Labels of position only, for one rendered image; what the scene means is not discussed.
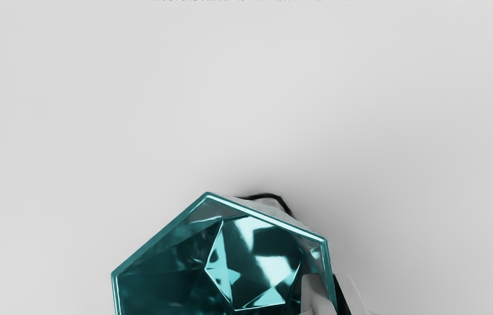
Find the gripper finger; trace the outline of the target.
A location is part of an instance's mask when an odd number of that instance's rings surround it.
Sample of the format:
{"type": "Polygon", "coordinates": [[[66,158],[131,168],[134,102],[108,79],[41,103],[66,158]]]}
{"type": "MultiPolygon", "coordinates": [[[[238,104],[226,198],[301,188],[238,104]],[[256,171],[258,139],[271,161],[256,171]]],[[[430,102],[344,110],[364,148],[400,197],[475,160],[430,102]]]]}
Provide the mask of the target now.
{"type": "Polygon", "coordinates": [[[350,309],[350,315],[380,315],[367,308],[360,291],[358,290],[353,278],[348,274],[335,274],[339,288],[336,290],[341,292],[341,297],[337,298],[338,306],[344,301],[344,305],[350,309]]]}

